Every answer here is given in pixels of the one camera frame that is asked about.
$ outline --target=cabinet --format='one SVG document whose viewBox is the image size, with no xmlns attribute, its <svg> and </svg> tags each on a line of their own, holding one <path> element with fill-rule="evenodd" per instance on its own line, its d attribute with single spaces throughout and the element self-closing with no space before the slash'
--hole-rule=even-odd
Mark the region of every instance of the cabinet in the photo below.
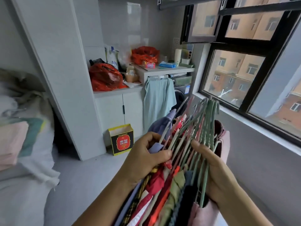
<svg viewBox="0 0 301 226">
<path fill-rule="evenodd" d="M 109 128 L 131 124 L 135 139 L 143 135 L 143 98 L 142 90 L 95 98 L 106 146 L 111 145 Z"/>
</svg>

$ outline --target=window sill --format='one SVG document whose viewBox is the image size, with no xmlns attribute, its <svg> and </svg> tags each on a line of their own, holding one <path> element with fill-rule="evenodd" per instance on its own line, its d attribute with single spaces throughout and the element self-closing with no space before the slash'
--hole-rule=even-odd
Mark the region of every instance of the window sill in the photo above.
<svg viewBox="0 0 301 226">
<path fill-rule="evenodd" d="M 195 95 L 196 97 L 200 98 L 200 99 L 204 99 L 206 98 L 206 96 L 195 92 L 193 93 L 193 95 Z M 232 116 L 233 118 L 239 120 L 240 122 L 244 123 L 245 125 L 251 127 L 252 129 L 258 131 L 259 133 L 263 134 L 264 136 L 268 137 L 269 139 L 279 143 L 280 145 L 282 145 L 283 147 L 287 148 L 288 150 L 296 153 L 297 155 L 301 156 L 301 148 L 297 147 L 296 145 L 288 142 L 287 140 L 284 140 L 283 138 L 277 136 L 276 134 L 268 131 L 267 129 L 261 127 L 260 125 L 257 125 L 255 123 L 253 123 L 252 121 L 249 121 L 248 119 L 242 117 L 241 115 L 231 111 L 230 109 L 227 109 L 223 106 L 220 105 L 219 109 L 221 111 L 223 111 L 224 113 Z"/>
</svg>

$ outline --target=blue package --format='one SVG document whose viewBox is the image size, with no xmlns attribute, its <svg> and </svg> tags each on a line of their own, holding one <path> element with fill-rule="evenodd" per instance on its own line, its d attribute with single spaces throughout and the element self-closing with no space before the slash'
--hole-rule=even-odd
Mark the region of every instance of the blue package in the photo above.
<svg viewBox="0 0 301 226">
<path fill-rule="evenodd" d="M 159 66 L 161 66 L 161 67 L 168 67 L 168 68 L 175 68 L 175 67 L 177 67 L 177 64 L 175 64 L 175 63 L 167 63 L 167 62 L 162 61 L 159 64 Z"/>
</svg>

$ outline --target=plaid fabric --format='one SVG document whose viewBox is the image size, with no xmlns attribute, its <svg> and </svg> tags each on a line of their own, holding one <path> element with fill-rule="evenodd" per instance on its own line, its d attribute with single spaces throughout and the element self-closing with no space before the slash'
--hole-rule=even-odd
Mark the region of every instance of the plaid fabric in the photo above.
<svg viewBox="0 0 301 226">
<path fill-rule="evenodd" d="M 140 198 L 142 196 L 143 191 L 145 190 L 146 185 L 148 184 L 149 180 L 151 179 L 153 173 L 149 173 L 143 180 L 140 189 L 138 190 L 136 196 L 133 199 L 133 202 L 131 204 L 131 206 L 129 207 L 128 211 L 126 212 L 125 217 L 123 218 L 122 223 L 120 224 L 120 226 L 126 226 L 131 218 L 131 215 L 133 214 L 133 212 L 137 209 L 138 203 L 140 201 Z"/>
</svg>

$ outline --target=red label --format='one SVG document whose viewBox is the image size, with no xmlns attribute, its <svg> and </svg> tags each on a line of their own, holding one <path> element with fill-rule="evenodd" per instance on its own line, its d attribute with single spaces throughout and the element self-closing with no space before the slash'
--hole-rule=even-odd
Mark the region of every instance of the red label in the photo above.
<svg viewBox="0 0 301 226">
<path fill-rule="evenodd" d="M 123 135 L 123 136 L 119 136 L 116 140 L 116 144 L 117 144 L 117 149 L 119 151 L 123 151 L 126 148 L 130 147 L 130 136 L 129 135 Z"/>
</svg>

